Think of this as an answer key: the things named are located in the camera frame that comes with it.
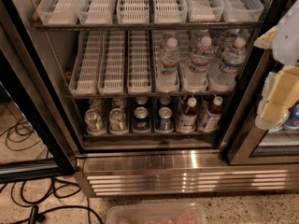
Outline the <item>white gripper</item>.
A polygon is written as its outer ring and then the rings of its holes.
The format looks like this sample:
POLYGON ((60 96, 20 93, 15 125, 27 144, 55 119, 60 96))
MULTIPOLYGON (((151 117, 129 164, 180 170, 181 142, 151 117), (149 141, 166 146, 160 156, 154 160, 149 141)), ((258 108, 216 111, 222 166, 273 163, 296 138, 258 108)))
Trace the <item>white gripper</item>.
POLYGON ((276 129, 290 116, 289 109, 299 100, 299 0, 274 26, 254 41, 259 49, 272 49, 276 61, 287 65, 266 78, 255 125, 276 129))

